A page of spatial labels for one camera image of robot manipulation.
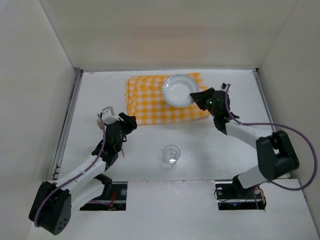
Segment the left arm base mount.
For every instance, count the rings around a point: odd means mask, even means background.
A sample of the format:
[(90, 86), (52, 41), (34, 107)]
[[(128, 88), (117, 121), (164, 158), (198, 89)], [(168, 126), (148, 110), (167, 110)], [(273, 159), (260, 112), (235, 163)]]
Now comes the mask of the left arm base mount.
[(100, 174), (95, 177), (104, 185), (102, 194), (80, 208), (80, 211), (125, 211), (127, 207), (128, 182), (113, 181)]

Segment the yellow white checkered cloth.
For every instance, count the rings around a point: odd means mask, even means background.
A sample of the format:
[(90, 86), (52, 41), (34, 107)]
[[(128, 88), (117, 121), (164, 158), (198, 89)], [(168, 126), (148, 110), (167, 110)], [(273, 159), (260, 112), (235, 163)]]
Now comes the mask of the yellow white checkered cloth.
[(209, 116), (196, 104), (187, 107), (169, 105), (163, 97), (162, 85), (169, 75), (134, 75), (125, 81), (125, 105), (129, 116), (139, 126), (172, 124), (201, 120)]

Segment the white paper plate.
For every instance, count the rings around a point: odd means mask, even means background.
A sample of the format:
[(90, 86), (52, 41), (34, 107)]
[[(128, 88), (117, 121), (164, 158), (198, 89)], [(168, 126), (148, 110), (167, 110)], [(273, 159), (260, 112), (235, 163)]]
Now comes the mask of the white paper plate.
[(188, 75), (176, 74), (164, 81), (161, 90), (166, 103), (173, 107), (184, 108), (194, 103), (190, 94), (199, 92), (199, 84)]

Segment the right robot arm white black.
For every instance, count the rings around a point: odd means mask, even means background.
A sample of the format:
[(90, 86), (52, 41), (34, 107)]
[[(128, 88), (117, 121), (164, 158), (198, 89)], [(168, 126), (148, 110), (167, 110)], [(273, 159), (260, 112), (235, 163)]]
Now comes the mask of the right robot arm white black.
[(213, 116), (218, 131), (256, 150), (257, 165), (232, 179), (232, 191), (238, 198), (243, 197), (248, 189), (273, 181), (300, 166), (288, 134), (283, 130), (271, 132), (240, 124), (239, 117), (230, 112), (230, 98), (226, 91), (209, 88), (191, 93), (190, 97), (201, 110)]

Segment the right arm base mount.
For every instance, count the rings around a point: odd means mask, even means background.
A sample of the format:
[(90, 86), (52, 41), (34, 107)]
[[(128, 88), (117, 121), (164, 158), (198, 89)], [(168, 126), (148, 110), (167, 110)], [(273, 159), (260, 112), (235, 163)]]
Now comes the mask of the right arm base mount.
[(267, 200), (258, 186), (236, 192), (231, 181), (216, 181), (214, 197), (220, 211), (265, 210)]

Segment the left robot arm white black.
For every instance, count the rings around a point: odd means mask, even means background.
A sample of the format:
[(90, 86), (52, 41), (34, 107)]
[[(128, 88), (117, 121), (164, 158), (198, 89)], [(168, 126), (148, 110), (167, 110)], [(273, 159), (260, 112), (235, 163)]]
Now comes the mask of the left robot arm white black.
[(56, 236), (73, 212), (95, 198), (111, 195), (112, 179), (104, 173), (118, 159), (127, 135), (137, 128), (135, 116), (123, 112), (118, 116), (102, 124), (103, 138), (83, 164), (61, 179), (40, 185), (28, 215), (35, 227)]

